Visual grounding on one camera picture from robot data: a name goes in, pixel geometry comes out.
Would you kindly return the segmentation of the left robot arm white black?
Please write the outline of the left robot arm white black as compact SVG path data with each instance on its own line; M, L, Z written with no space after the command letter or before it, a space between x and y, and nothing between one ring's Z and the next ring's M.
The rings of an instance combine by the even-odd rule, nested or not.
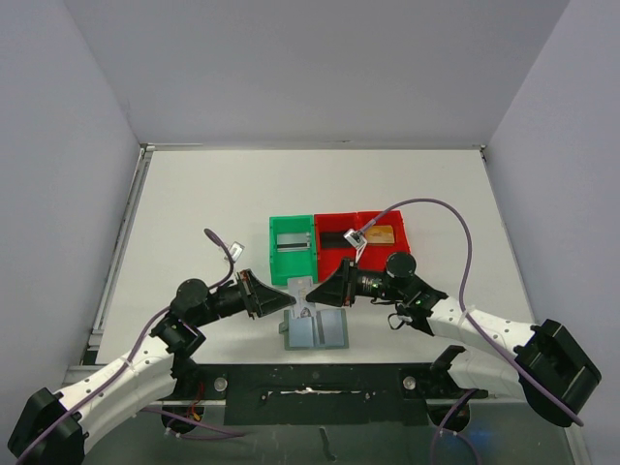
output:
M197 278L184 281L128 353L56 392L43 387L32 394L9 451L19 464L81 463L99 440L150 403L194 392L192 356L205 340L201 326L241 312L262 318L293 305L293 296L263 284L249 269L214 289Z

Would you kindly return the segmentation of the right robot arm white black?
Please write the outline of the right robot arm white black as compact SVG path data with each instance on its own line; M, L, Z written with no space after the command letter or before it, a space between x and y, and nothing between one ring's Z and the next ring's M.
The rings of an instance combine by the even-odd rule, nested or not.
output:
M457 341L495 356L506 367L483 368L460 354L433 369L431 383L444 395L480 389L523 399L543 419L562 427L580 422L578 414L602 375L564 325L540 325L500 318L432 288L416 274L415 259L391 254L383 271L365 270L350 258L306 299L343 307L367 297L394 306L405 324L429 336Z

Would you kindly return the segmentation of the white VIP card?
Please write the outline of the white VIP card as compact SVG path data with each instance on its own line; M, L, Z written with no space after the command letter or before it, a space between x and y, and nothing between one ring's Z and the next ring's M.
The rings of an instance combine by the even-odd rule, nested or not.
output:
M311 234L309 232L283 232L276 235L276 250L278 252L294 252L311 248Z
M307 300L308 294L313 290L313 279L311 276L289 278L287 283L288 293L295 299L291 308L293 319L315 317L317 314L316 305Z

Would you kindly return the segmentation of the green leather card holder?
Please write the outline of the green leather card holder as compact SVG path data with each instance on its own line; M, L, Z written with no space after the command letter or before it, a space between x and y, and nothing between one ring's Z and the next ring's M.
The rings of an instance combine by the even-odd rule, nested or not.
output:
M343 308L320 309L315 315L293 318L284 312L279 325L285 351L344 350L350 347L346 312Z

